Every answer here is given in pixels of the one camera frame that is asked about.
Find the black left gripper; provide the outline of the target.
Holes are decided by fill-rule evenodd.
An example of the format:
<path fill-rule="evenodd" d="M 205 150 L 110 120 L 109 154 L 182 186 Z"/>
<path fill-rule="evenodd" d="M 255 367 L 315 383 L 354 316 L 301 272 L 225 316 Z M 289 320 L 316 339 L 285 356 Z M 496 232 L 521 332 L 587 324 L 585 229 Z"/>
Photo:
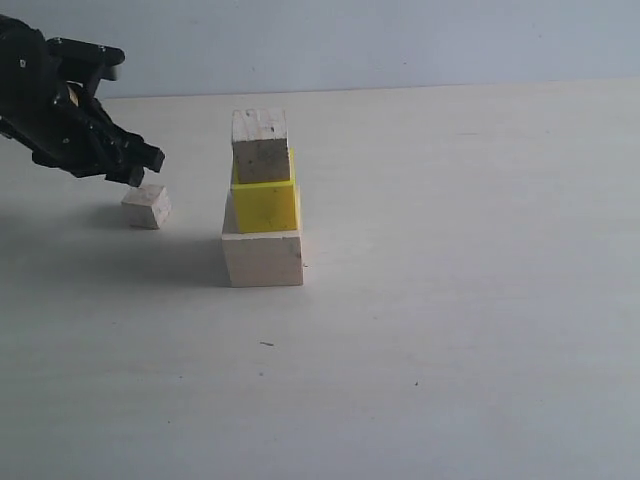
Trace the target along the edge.
<path fill-rule="evenodd" d="M 3 15 L 1 134 L 27 147 L 37 165 L 138 188 L 144 169 L 161 171 L 165 154 L 116 126 L 95 97 L 124 60 L 117 47 L 46 39 Z"/>

